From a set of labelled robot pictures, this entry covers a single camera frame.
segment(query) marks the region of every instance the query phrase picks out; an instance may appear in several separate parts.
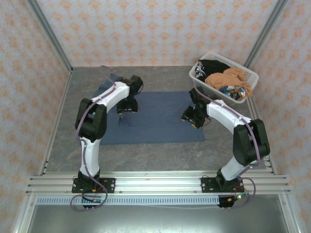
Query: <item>gray floor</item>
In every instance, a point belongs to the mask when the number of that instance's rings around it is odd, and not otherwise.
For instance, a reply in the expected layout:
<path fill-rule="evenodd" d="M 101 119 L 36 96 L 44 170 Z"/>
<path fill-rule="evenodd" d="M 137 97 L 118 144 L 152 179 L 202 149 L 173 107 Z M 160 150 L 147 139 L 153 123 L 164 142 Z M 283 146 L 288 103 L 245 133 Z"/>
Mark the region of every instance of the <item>gray floor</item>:
<path fill-rule="evenodd" d="M 37 206 L 28 233 L 286 233 L 277 195 L 256 196 L 248 206 L 103 206 L 77 213 L 69 206 Z"/>
<path fill-rule="evenodd" d="M 130 78 L 138 75 L 143 91 L 189 91 L 191 67 L 113 67 L 113 71 Z M 77 111 L 83 98 L 91 98 L 105 81 L 99 68 L 75 68 L 57 128 L 47 171 L 78 171 L 81 148 L 73 139 Z M 250 117 L 247 103 L 234 107 Z M 232 134 L 218 121 L 204 127 L 206 141 L 167 144 L 100 146 L 99 163 L 106 171 L 169 171 L 219 169 L 232 157 Z"/>

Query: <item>patterned wall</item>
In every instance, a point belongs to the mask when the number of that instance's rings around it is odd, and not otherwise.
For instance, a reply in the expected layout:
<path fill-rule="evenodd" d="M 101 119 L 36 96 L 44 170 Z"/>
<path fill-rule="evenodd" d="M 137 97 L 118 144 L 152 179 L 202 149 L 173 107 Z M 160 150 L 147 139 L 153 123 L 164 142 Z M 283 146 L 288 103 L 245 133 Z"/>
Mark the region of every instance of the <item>patterned wall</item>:
<path fill-rule="evenodd" d="M 68 72 L 25 0 L 0 1 L 0 232 L 39 171 Z"/>
<path fill-rule="evenodd" d="M 38 0 L 74 67 L 243 64 L 277 0 Z"/>
<path fill-rule="evenodd" d="M 292 0 L 271 32 L 252 70 L 278 172 L 290 175 L 311 232 L 311 17 L 310 3 Z"/>

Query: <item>white plastic basket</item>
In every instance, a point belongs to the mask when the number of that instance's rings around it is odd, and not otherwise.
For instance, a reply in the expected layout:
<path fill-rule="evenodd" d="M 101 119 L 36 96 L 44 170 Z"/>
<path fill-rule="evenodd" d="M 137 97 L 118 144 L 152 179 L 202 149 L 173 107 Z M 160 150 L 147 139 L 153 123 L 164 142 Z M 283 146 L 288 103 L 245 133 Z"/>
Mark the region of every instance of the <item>white plastic basket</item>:
<path fill-rule="evenodd" d="M 245 76 L 247 79 L 247 83 L 251 86 L 252 90 L 254 89 L 254 87 L 256 86 L 259 76 L 258 74 L 256 74 L 255 72 L 241 66 L 238 63 L 235 63 L 219 54 L 216 54 L 214 52 L 209 52 L 207 54 L 205 54 L 203 57 L 200 58 L 200 60 L 217 60 L 220 61 L 222 63 L 227 64 L 230 67 L 235 67 L 235 68 L 239 68 L 239 69 L 243 69 L 246 71 Z M 192 69 L 189 72 L 190 77 L 192 78 L 193 84 L 202 87 L 203 91 L 205 92 L 205 94 L 207 94 L 209 97 L 217 97 L 218 99 L 223 100 L 226 104 L 230 104 L 230 105 L 234 105 L 235 103 L 244 103 L 245 100 L 247 99 L 247 97 L 243 98 L 242 100 L 238 101 L 235 100 L 233 98 L 231 98 L 230 96 L 226 96 L 224 93 L 216 90 L 215 88 L 207 85 L 206 83 L 202 82 L 201 80 L 197 79 L 195 77 L 195 68 L 198 65 L 198 62 L 192 67 Z"/>

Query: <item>blue towel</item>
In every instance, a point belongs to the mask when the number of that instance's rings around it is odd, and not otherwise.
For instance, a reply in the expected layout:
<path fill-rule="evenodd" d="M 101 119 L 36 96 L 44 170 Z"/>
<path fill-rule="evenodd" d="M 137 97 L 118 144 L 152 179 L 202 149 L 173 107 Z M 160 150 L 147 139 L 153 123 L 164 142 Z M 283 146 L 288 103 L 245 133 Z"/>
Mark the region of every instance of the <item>blue towel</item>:
<path fill-rule="evenodd" d="M 95 96 L 111 86 L 102 84 Z M 101 145 L 173 143 L 204 141 L 203 129 L 196 129 L 180 118 L 189 105 L 193 105 L 187 91 L 141 92 L 135 96 L 137 113 L 117 114 L 114 106 L 107 115 L 107 130 Z"/>

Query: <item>mounting plate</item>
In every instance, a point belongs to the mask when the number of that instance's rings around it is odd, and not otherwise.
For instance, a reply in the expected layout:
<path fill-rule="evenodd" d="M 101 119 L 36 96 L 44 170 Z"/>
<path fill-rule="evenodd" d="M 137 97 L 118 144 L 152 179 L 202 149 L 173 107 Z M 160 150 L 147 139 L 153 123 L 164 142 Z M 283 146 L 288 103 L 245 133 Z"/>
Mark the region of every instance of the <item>mounting plate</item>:
<path fill-rule="evenodd" d="M 243 193 L 244 188 L 240 188 L 242 181 L 236 180 L 235 182 L 230 183 L 230 187 L 225 190 L 221 190 L 217 185 L 215 177 L 202 177 L 201 178 L 201 189 L 202 193 Z"/>
<path fill-rule="evenodd" d="M 100 183 L 104 185 L 108 193 L 115 192 L 116 178 L 100 178 Z M 85 190 L 83 188 L 82 182 L 78 178 L 73 179 L 73 185 L 72 185 L 71 192 L 72 193 L 93 193 L 92 190 Z M 105 193 L 105 191 L 103 191 L 103 189 L 100 189 L 97 193 Z"/>

